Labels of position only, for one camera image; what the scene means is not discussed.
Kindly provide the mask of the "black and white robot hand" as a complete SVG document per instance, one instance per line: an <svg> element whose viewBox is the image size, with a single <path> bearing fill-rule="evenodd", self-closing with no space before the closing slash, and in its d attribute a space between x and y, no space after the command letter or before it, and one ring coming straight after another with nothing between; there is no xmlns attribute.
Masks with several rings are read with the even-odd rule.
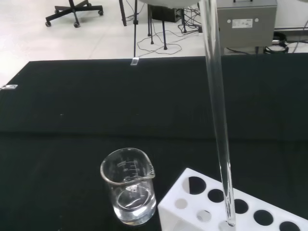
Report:
<svg viewBox="0 0 308 231"><path fill-rule="evenodd" d="M141 2L168 8L185 8L197 4L199 0L141 0Z"/></svg>

